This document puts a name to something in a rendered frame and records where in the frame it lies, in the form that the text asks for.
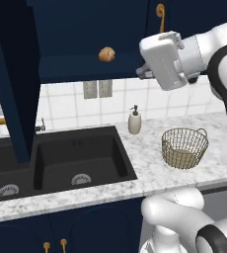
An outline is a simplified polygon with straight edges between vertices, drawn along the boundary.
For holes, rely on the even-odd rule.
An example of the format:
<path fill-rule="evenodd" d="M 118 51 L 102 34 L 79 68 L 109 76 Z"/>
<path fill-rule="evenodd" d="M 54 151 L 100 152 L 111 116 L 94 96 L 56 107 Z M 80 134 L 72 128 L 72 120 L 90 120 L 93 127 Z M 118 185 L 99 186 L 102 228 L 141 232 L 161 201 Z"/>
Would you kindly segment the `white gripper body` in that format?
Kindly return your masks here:
<path fill-rule="evenodd" d="M 184 48 L 181 35 L 173 31 L 147 37 L 139 43 L 141 56 L 164 91 L 187 84 L 179 56 L 179 50 Z"/>

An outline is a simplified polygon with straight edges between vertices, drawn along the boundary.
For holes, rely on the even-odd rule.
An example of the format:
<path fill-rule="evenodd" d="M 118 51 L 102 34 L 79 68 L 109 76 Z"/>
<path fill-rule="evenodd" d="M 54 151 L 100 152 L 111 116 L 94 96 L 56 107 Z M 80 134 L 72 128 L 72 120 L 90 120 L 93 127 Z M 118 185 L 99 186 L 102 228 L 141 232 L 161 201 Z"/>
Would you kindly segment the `brown bread roll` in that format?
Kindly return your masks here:
<path fill-rule="evenodd" d="M 104 48 L 100 50 L 100 53 L 99 53 L 100 61 L 110 62 L 114 60 L 114 57 L 115 57 L 115 51 L 111 47 L 105 46 Z"/>

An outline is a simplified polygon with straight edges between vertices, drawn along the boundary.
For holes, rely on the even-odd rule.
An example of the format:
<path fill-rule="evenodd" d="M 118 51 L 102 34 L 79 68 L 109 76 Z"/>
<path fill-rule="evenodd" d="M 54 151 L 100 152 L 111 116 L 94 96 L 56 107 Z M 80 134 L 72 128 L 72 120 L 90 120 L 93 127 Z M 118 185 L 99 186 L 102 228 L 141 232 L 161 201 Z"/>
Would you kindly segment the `navy blue base cabinet door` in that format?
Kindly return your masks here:
<path fill-rule="evenodd" d="M 48 253 L 56 253 L 47 214 L 0 222 L 0 253 L 45 253 L 44 242 L 50 243 Z"/>
<path fill-rule="evenodd" d="M 67 240 L 66 253 L 138 253 L 143 198 L 106 203 L 50 216 L 57 252 Z"/>

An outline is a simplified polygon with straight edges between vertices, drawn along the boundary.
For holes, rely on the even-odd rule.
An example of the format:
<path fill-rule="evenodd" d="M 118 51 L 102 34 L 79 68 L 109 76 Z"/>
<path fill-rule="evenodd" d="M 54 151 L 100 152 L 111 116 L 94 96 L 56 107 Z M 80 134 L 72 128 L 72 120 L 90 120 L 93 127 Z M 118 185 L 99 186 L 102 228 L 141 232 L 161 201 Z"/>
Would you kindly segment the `beige soap dispenser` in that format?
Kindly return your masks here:
<path fill-rule="evenodd" d="M 137 109 L 138 106 L 134 105 L 128 117 L 128 131 L 131 134 L 139 134 L 141 130 L 141 115 L 138 113 Z"/>

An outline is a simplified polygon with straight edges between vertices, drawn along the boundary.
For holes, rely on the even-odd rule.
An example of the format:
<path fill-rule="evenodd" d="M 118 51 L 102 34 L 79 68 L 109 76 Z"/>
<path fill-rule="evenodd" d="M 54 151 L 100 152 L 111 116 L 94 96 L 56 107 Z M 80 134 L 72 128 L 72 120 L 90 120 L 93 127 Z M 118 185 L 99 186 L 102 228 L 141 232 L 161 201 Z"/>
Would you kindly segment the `black double sink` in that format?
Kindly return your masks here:
<path fill-rule="evenodd" d="M 0 138 L 0 201 L 135 178 L 114 126 L 39 134 L 27 163 L 17 161 L 10 138 Z"/>

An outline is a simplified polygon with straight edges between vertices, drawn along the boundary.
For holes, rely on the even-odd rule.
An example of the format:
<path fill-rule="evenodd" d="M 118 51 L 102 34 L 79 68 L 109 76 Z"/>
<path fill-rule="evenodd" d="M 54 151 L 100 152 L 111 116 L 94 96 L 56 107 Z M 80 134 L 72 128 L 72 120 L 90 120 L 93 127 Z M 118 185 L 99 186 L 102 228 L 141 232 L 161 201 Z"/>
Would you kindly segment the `silver tap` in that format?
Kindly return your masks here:
<path fill-rule="evenodd" d="M 44 124 L 44 119 L 41 118 L 41 125 L 35 127 L 35 132 L 37 132 L 37 131 L 43 131 L 43 130 L 45 130 L 45 124 Z"/>

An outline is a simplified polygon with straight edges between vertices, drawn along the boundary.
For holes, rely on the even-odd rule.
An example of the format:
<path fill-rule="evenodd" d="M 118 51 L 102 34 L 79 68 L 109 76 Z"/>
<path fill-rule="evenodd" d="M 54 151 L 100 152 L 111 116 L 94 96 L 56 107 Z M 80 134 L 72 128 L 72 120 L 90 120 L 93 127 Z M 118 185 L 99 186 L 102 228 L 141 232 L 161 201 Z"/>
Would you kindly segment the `grey dishwasher front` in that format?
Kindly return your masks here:
<path fill-rule="evenodd" d="M 204 190 L 203 211 L 214 220 L 227 218 L 227 187 Z"/>

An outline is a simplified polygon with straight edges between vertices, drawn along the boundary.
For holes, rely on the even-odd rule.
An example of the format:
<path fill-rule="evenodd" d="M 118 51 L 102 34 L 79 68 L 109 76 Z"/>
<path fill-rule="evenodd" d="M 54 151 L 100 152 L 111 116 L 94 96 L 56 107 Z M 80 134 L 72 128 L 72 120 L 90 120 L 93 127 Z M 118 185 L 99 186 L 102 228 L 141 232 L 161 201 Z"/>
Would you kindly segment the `grey wall socket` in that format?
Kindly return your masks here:
<path fill-rule="evenodd" d="M 83 92 L 85 99 L 95 99 L 97 97 L 97 82 L 96 81 L 84 81 Z"/>
<path fill-rule="evenodd" d="M 99 96 L 101 98 L 108 98 L 113 95 L 113 82 L 111 80 L 99 81 Z"/>

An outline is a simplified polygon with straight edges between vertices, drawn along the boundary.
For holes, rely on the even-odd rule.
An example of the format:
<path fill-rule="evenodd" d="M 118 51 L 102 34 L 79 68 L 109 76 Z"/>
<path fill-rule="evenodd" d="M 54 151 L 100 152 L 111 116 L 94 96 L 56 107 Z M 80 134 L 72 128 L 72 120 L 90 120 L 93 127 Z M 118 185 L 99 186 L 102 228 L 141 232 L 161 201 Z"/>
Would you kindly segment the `navy blue wall cabinet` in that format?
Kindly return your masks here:
<path fill-rule="evenodd" d="M 148 0 L 27 0 L 34 10 L 43 83 L 129 78 L 142 64 Z M 105 46 L 113 61 L 99 60 Z"/>

